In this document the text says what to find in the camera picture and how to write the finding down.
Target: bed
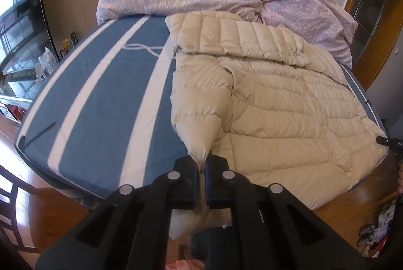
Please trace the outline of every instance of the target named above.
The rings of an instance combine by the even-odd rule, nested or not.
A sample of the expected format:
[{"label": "bed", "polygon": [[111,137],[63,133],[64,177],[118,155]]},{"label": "bed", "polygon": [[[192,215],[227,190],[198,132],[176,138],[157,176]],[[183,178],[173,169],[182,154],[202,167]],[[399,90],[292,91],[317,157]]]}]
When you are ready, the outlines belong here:
[{"label": "bed", "polygon": [[[162,57],[168,37],[165,17],[139,15],[108,21],[84,39],[21,125],[15,146],[27,164],[87,206],[123,183],[148,185],[171,170],[187,150],[171,125],[175,60]],[[341,68],[385,131],[364,89]]]}]

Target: white string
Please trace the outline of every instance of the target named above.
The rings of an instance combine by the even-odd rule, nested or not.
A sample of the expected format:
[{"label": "white string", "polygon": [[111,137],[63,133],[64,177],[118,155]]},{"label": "white string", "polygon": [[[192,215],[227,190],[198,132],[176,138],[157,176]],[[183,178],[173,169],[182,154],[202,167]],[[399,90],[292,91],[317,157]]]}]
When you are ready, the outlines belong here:
[{"label": "white string", "polygon": [[144,44],[139,44],[139,43],[131,43],[131,44],[126,44],[123,46],[124,50],[130,50],[130,51],[140,51],[140,50],[146,50],[148,53],[151,55],[156,56],[157,58],[160,57],[159,54],[154,52],[153,50],[162,50],[164,46],[147,46]]}]

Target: metal screw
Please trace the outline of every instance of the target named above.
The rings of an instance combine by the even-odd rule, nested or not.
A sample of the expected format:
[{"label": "metal screw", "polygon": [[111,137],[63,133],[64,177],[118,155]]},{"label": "metal screw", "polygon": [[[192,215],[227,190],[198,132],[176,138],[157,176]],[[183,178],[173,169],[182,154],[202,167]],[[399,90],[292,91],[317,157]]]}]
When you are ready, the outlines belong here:
[{"label": "metal screw", "polygon": [[119,188],[119,193],[122,195],[129,195],[131,192],[133,192],[133,187],[130,185],[123,185]]},{"label": "metal screw", "polygon": [[222,173],[222,176],[223,176],[225,179],[232,179],[232,178],[235,177],[235,172],[233,172],[233,171],[231,171],[231,170],[227,170],[227,171],[224,171],[224,172]]},{"label": "metal screw", "polygon": [[280,194],[283,191],[283,187],[280,184],[273,184],[273,185],[270,186],[270,190],[274,194]]},{"label": "metal screw", "polygon": [[181,174],[177,171],[171,171],[170,173],[168,173],[168,179],[170,180],[176,180],[179,179],[181,177]]}]

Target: clutter on floor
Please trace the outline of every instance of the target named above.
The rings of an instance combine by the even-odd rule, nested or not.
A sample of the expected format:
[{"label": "clutter on floor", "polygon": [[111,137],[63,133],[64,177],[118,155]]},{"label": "clutter on floor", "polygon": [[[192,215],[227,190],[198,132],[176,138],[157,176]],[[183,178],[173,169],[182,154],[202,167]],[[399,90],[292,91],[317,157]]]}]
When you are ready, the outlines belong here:
[{"label": "clutter on floor", "polygon": [[385,203],[378,215],[378,224],[366,224],[359,230],[360,239],[357,247],[365,246],[362,251],[364,257],[378,257],[388,239],[388,232],[392,224],[397,197]]}]

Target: blue fabric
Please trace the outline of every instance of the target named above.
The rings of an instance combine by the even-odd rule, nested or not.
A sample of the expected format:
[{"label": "blue fabric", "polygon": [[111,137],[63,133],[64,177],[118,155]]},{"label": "blue fabric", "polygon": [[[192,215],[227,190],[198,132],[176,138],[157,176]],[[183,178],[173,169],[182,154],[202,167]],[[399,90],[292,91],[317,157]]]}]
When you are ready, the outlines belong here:
[{"label": "blue fabric", "polygon": [[[127,41],[127,44],[141,44],[136,45],[140,47],[128,49],[124,46],[120,49],[89,92],[77,122],[65,141],[58,165],[62,177],[48,167],[48,157],[67,112],[91,73],[141,18],[126,17],[105,27],[61,73],[34,114],[26,137],[21,139],[20,135],[17,136],[16,145],[21,147],[20,152],[43,178],[49,179],[51,176],[100,197],[106,197],[118,188],[139,108],[161,48],[169,37],[164,17],[148,19]],[[187,155],[186,147],[171,125],[170,95],[175,61],[172,60],[170,65],[167,63],[167,66],[168,75],[165,82],[160,83],[163,85],[162,96],[148,140],[150,148],[145,169],[140,174],[143,185],[152,183],[157,176],[170,171],[177,158]],[[354,75],[343,66],[342,69],[368,116],[374,121],[377,119],[382,126],[376,112],[371,111],[365,91]]]},{"label": "blue fabric", "polygon": [[372,107],[371,102],[369,101],[368,95],[364,88],[359,83],[358,79],[353,75],[352,71],[342,64],[340,65],[341,70],[344,73],[344,76],[351,87],[351,90],[357,96],[358,101],[360,101],[361,105],[364,107],[365,112],[369,119],[375,122],[383,131],[386,133],[386,129],[379,117],[378,112]]}]

